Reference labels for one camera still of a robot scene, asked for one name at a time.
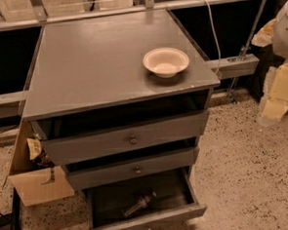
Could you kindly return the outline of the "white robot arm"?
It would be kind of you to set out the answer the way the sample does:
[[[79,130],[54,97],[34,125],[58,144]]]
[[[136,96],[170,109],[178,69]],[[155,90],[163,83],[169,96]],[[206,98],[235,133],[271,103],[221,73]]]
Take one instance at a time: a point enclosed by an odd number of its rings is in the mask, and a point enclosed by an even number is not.
[[[269,127],[279,123],[288,112],[288,0],[276,17],[257,32],[252,44],[272,45],[274,54],[284,58],[278,68],[269,68],[263,86],[257,121]]]

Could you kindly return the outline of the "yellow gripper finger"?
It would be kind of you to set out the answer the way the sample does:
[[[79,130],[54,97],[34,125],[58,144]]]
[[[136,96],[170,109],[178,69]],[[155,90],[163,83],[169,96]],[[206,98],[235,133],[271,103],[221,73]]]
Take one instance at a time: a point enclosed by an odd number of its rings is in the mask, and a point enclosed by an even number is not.
[[[263,127],[279,123],[288,112],[288,59],[268,70],[258,112],[257,122]]]
[[[265,47],[272,43],[273,27],[276,23],[276,19],[272,19],[267,22],[251,40],[251,44],[256,47]]]

